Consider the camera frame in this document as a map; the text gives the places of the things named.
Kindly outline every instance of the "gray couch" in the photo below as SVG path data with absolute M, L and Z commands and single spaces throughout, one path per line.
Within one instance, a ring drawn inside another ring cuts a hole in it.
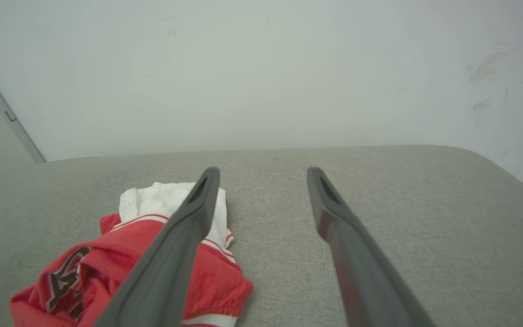
M 8 300 L 64 250 L 100 235 L 128 188 L 217 166 L 232 247 L 255 290 L 238 325 L 344 326 L 306 168 L 319 166 L 438 326 L 523 327 L 523 184 L 463 149 L 430 145 L 223 151 L 49 162 L 0 183 L 0 326 Z

